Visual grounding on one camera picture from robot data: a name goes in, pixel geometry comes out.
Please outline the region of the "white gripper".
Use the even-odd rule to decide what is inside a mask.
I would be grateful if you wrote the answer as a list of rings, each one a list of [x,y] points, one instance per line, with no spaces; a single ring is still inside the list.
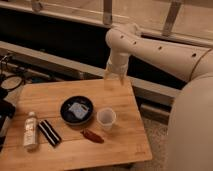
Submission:
[[[123,52],[110,51],[110,56],[107,61],[106,69],[104,71],[103,79],[110,78],[110,74],[118,74],[121,85],[124,85],[126,73],[128,70],[129,54]]]

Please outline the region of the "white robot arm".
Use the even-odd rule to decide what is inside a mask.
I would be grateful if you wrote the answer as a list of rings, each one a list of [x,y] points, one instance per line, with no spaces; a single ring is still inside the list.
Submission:
[[[135,56],[186,83],[169,117],[165,171],[213,171],[213,49],[146,39],[136,24],[110,28],[106,43],[107,75],[125,77]]]

